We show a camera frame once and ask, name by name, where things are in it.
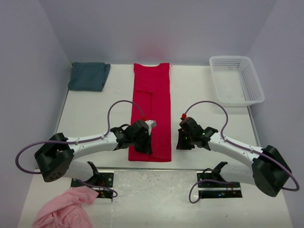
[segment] white wall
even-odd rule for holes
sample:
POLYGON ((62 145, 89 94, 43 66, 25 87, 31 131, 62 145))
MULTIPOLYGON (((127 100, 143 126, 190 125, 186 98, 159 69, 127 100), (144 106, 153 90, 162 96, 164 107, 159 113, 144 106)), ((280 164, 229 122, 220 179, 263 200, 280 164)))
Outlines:
POLYGON ((284 192, 295 228, 304 227, 303 12, 303 0, 278 0, 248 53, 266 97, 252 107, 262 146, 270 144, 281 152, 302 187, 284 192))
POLYGON ((276 0, 40 0, 70 61, 209 64, 245 55, 276 0))
MULTIPOLYGON (((0 1, 0 70, 0 227, 13 228, 32 179, 16 168, 15 156, 54 133, 70 70, 37 0, 0 1)), ((21 158, 31 170, 33 154, 21 158)))

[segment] laundry basket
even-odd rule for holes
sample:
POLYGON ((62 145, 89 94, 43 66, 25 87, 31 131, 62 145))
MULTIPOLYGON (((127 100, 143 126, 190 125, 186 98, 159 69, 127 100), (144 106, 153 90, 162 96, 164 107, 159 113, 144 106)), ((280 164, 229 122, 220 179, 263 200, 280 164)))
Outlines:
POLYGON ((264 93, 250 58, 214 56, 209 62, 220 103, 225 106, 250 106, 264 101, 264 93))

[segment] gray-blue folded cloth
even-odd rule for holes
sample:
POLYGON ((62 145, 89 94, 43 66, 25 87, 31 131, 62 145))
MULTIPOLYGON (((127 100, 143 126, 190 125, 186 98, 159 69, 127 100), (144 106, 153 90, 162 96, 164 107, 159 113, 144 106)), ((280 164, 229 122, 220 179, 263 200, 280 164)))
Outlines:
POLYGON ((110 64, 78 63, 72 67, 69 90, 101 92, 110 71, 110 64))

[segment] pink cloth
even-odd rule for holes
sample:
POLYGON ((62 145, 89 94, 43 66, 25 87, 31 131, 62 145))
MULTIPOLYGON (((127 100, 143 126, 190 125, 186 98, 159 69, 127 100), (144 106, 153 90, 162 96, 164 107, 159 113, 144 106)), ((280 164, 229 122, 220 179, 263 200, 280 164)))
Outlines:
POLYGON ((87 186, 70 188, 43 206, 32 227, 92 228, 93 224, 81 205, 92 204, 97 196, 98 192, 87 186))
MULTIPOLYGON (((133 101, 143 110, 148 120, 156 120, 152 130, 152 155, 142 154, 129 147, 130 161, 171 161, 171 100, 169 63, 158 66, 134 64, 133 101)), ((141 119, 138 108, 133 105, 131 123, 141 119)))

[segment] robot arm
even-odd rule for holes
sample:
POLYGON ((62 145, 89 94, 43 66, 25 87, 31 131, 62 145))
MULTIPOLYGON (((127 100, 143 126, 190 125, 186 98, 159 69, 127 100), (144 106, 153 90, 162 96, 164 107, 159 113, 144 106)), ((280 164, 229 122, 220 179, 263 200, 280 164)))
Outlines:
POLYGON ((227 162, 221 162, 212 171, 212 176, 217 181, 237 181, 254 184, 266 195, 275 197, 289 178, 289 175, 276 164, 252 152, 255 150, 266 154, 290 171, 279 151, 273 146, 261 148, 247 145, 227 136, 223 139, 218 130, 211 127, 203 129, 191 117, 183 119, 180 126, 178 150, 191 150, 196 145, 199 148, 225 154, 246 165, 233 166, 227 162), (250 148, 250 151, 242 150, 228 143, 227 140, 250 148))
POLYGON ((144 154, 152 154, 151 130, 156 126, 153 120, 138 120, 132 125, 114 127, 108 134, 87 137, 65 137, 55 134, 50 140, 64 144, 45 144, 36 153, 35 159, 45 182, 52 182, 61 177, 89 180, 97 171, 92 162, 79 162, 75 159, 101 151, 115 151, 134 146, 144 154))

